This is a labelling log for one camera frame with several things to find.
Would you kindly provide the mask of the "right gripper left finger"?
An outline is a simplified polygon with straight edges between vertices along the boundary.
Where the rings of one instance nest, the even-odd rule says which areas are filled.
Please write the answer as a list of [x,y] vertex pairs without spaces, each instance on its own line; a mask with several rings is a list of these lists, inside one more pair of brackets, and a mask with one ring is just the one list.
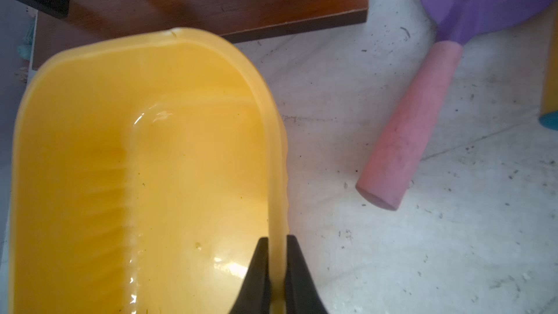
[[270,314],[269,241],[260,238],[229,314]]

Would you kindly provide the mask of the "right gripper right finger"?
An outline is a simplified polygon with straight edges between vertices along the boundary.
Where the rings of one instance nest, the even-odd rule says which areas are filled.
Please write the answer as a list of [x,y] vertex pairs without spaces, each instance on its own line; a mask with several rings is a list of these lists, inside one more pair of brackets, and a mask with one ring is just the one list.
[[294,235],[287,235],[285,302],[287,314],[328,314],[323,305],[302,249]]

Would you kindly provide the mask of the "yellow plastic storage box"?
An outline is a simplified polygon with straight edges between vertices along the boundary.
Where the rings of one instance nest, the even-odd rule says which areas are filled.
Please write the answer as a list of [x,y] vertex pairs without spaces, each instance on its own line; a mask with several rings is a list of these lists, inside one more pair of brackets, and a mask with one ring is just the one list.
[[287,139],[266,82],[193,28],[56,54],[17,113],[10,313],[228,313],[257,241],[284,313]]

